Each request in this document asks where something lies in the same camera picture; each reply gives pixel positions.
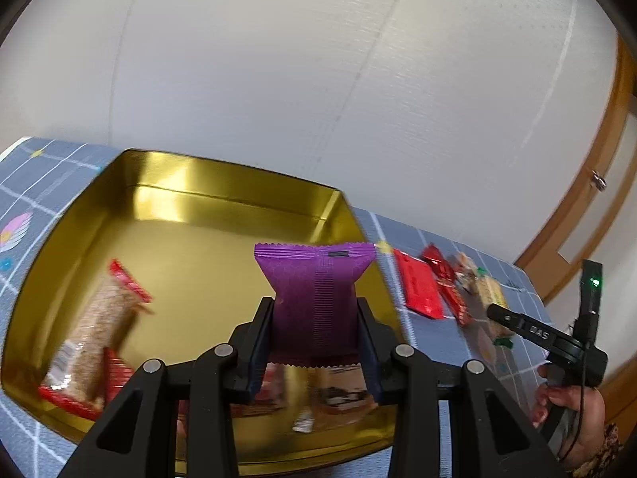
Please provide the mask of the person's right hand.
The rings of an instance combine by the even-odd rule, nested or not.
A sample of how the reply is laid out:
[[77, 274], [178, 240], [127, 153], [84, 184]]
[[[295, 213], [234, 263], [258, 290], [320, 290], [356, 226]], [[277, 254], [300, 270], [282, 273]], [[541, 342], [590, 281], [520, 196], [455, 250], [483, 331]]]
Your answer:
[[550, 386], [540, 384], [534, 394], [531, 423], [542, 426], [547, 416], [557, 407], [570, 414], [563, 441], [557, 451], [558, 458], [568, 472], [590, 461], [602, 450], [605, 442], [606, 405], [596, 387]]

